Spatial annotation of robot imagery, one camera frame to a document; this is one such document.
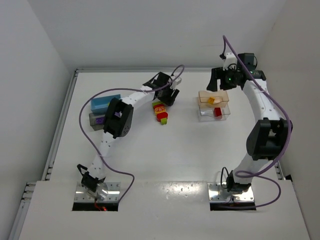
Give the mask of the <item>yellow lego brick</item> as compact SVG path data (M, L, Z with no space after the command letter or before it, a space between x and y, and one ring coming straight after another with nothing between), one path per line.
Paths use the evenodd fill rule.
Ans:
M207 102L208 102L209 104L213 105L214 102L215 102L215 98L214 98L214 97L210 97L210 98L207 100Z

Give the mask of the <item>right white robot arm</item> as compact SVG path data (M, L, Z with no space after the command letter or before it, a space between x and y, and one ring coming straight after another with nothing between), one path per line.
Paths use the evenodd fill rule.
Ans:
M257 59L253 53L222 53L222 67L211 70L207 90L231 90L240 87L246 95L255 118L255 125L246 140L246 155L227 178L228 192L246 192L252 179L267 172L283 155L288 146L288 134L293 129L292 122L279 113L271 98L267 79L262 70L257 69Z

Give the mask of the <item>red lego brick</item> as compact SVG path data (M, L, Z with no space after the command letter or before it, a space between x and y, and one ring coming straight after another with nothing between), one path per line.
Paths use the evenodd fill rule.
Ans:
M221 108L219 108L219 107L214 108L213 113L214 113L214 117L215 117L216 119L221 119L222 116L223 116L222 110L221 110Z

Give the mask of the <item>purple round lego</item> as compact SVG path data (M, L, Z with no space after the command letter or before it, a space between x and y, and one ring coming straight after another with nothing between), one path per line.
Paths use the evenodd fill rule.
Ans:
M99 116L99 117L97 117L96 119L95 119L95 123L97 124L97 125L102 125L103 123L104 123L104 117L103 116Z

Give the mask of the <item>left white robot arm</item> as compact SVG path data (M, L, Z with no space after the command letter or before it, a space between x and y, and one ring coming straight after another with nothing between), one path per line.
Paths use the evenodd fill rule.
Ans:
M84 106L81 107L78 121L79 127L83 135L87 138L90 144L96 151L96 156L89 167L81 164L77 165L78 170L82 175L81 184L90 192L96 193L98 187L106 179L106 169L114 173L126 175L135 179L134 175L128 172L116 170L107 163L107 158L110 156L110 150L117 138L125 137L132 125L133 113L139 107L154 100L160 100L165 105L173 105L179 90L177 85L182 81L181 74L167 75L163 72L157 73L152 79L144 83L139 89L134 88L116 88L116 91L132 91L128 96L122 98L112 98L104 115L103 134L100 142L100 147L97 147L90 137L85 133L82 126L82 113Z

